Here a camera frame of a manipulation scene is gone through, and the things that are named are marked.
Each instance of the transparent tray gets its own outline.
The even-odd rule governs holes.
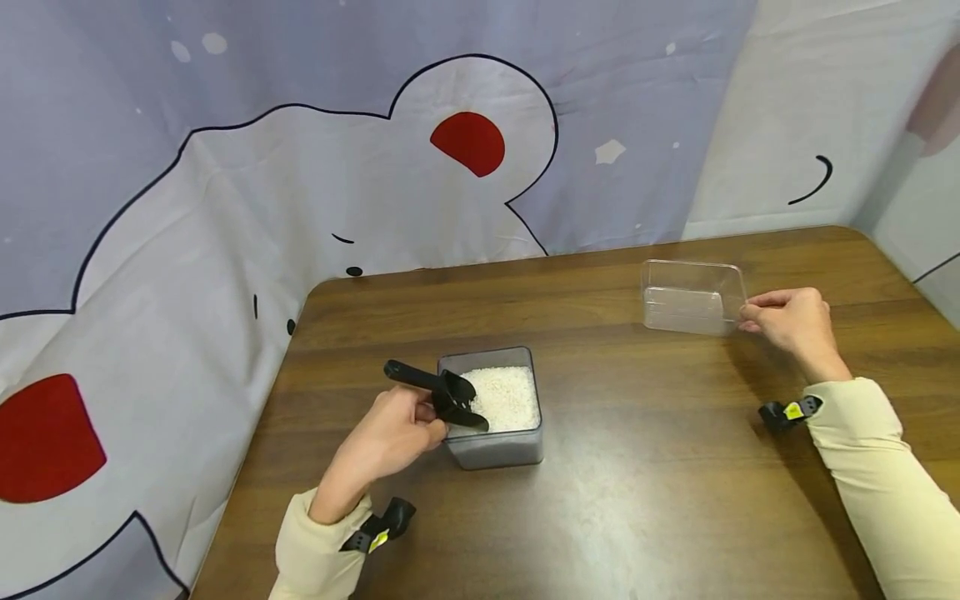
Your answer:
[[[527,367],[534,377],[534,396],[540,424],[533,429],[479,433],[444,441],[454,460],[465,470],[480,468],[516,467],[535,465],[543,460],[543,412],[540,410],[540,395],[537,392],[537,374],[530,349],[524,346],[502,348],[467,354],[444,356],[437,364],[437,373],[448,369],[458,375],[474,369],[490,367]]]
[[[650,259],[640,275],[643,324],[651,329],[729,335],[747,301],[733,265]]]

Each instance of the plastic scoop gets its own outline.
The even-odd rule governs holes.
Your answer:
[[[393,359],[383,365],[383,372],[398,383],[429,390],[437,419],[470,429],[490,431],[490,423],[470,411],[470,404],[477,397],[473,384],[457,373],[444,369],[435,375]]]

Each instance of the brown table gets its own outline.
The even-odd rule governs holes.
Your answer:
[[[739,265],[749,293],[819,287],[851,368],[960,497],[960,334],[861,234],[812,228],[341,279],[310,295],[194,595],[266,598],[277,527],[389,383],[383,362],[514,345],[534,354],[545,459],[466,472],[445,450],[379,482],[419,509],[354,598],[875,598],[873,573],[805,429],[756,408],[796,398],[747,335],[644,328],[650,257]]]

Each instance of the beige sleeve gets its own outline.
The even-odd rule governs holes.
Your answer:
[[[367,555],[340,552],[340,547],[371,515],[370,497],[339,523],[321,525],[307,516],[316,493],[290,500],[276,538],[279,575],[270,600],[346,600],[356,588]]]
[[[960,598],[960,514],[900,440],[890,400],[870,379],[804,390],[807,420],[888,600]]]

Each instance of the rice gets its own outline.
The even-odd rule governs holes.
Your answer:
[[[529,367],[474,369],[461,376],[477,392],[470,410],[490,422],[489,433],[523,431],[540,424],[534,374]],[[450,437],[475,433],[465,427],[450,427]]]

